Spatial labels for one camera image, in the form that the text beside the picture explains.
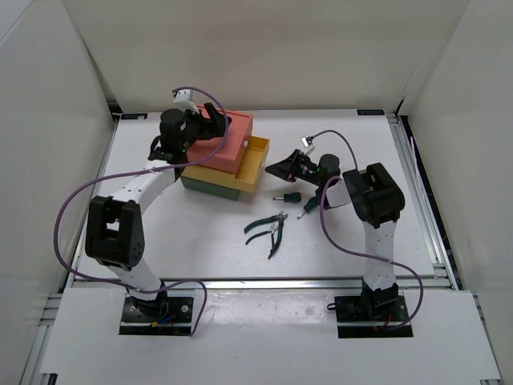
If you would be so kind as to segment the yellow drawer box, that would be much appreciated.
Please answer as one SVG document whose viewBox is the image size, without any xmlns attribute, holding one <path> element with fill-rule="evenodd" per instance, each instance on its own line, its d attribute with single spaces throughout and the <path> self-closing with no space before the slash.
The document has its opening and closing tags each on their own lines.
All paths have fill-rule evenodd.
<svg viewBox="0 0 513 385">
<path fill-rule="evenodd" d="M 229 188 L 239 192 L 254 193 L 268 153 L 268 138 L 250 136 L 248 147 L 244 150 L 244 155 L 235 172 L 194 165 L 187 167 L 180 179 L 185 188 L 196 191 L 206 188 Z"/>
</svg>

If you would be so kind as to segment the red drawer box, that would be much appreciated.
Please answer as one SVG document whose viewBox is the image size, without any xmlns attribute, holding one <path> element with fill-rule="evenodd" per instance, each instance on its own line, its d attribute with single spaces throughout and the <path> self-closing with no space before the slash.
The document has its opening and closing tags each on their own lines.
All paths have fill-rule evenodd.
<svg viewBox="0 0 513 385">
<path fill-rule="evenodd" d="M 220 150 L 209 160 L 200 165 L 235 174 L 240 166 L 249 138 L 252 135 L 253 116 L 240 111 L 227 110 L 232 119 L 228 136 Z M 188 161 L 198 162 L 211 155 L 221 143 L 221 138 L 198 140 L 187 151 Z"/>
</svg>

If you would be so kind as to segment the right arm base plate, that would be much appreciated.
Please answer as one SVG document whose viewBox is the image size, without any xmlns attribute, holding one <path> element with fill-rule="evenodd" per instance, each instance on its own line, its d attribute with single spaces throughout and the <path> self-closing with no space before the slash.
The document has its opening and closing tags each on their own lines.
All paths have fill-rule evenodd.
<svg viewBox="0 0 513 385">
<path fill-rule="evenodd" d="M 335 297 L 326 308 L 336 315 L 338 338 L 414 337 L 406 300 L 397 287 L 385 294 L 364 288 L 359 295 Z"/>
</svg>

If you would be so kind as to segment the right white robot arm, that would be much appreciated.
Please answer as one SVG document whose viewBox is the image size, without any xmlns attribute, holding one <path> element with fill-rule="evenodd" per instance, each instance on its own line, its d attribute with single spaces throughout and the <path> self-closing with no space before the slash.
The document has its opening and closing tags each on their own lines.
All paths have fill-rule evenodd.
<svg viewBox="0 0 513 385">
<path fill-rule="evenodd" d="M 289 183 L 297 179 L 317 186 L 316 198 L 324 209 L 351 204 L 361 220 L 366 240 L 365 272 L 362 279 L 360 311 L 372 321 L 385 315 L 398 298 L 398 285 L 392 261 L 394 232 L 406 201 L 402 190 L 381 163 L 364 170 L 342 171 L 333 154 L 321 156 L 317 163 L 299 150 L 265 171 Z"/>
</svg>

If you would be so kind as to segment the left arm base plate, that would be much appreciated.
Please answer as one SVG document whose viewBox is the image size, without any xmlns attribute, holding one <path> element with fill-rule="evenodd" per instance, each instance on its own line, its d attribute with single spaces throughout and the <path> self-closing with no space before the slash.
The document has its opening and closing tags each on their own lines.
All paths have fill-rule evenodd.
<svg viewBox="0 0 513 385">
<path fill-rule="evenodd" d="M 194 298 L 159 293 L 153 301 L 126 296 L 120 335 L 186 336 L 192 332 Z"/>
</svg>

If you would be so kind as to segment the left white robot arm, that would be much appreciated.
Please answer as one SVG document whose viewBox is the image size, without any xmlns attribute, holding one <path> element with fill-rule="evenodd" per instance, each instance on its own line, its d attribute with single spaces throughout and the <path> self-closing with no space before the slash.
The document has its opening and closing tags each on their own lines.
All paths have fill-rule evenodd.
<svg viewBox="0 0 513 385">
<path fill-rule="evenodd" d="M 143 173 L 110 196 L 94 197 L 89 204 L 85 252 L 113 272 L 135 308 L 153 321 L 168 313 L 163 282 L 143 260 L 143 214 L 151 203 L 181 176 L 188 150 L 198 142 L 223 138 L 230 118 L 212 103 L 199 110 L 179 103 L 160 115 L 160 133 L 151 142 Z"/>
</svg>

